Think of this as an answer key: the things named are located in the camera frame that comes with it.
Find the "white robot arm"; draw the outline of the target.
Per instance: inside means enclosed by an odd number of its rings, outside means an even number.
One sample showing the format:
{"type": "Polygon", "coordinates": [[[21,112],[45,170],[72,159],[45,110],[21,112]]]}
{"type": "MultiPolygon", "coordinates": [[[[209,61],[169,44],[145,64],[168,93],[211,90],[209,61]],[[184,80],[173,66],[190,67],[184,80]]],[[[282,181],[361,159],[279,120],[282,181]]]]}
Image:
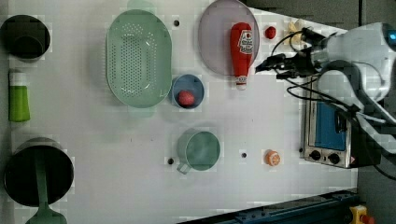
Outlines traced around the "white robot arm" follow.
{"type": "Polygon", "coordinates": [[[304,27],[297,34],[308,44],[288,57],[272,53],[255,67],[273,70],[278,79],[317,78],[310,90],[341,112],[379,147],[395,152],[395,30],[383,22],[342,34],[321,35],[304,27]]]}

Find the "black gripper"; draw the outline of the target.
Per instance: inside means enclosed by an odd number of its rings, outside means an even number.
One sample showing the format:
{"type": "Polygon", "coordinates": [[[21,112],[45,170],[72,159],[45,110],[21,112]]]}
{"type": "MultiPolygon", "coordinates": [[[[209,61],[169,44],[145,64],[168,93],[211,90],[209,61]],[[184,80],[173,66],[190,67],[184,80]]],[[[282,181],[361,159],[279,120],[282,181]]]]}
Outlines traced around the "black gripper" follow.
{"type": "Polygon", "coordinates": [[[268,57],[255,67],[255,72],[274,70],[277,79],[297,77],[310,77],[318,71],[311,61],[311,48],[298,50],[293,57],[287,58],[285,54],[277,54],[268,57]]]}

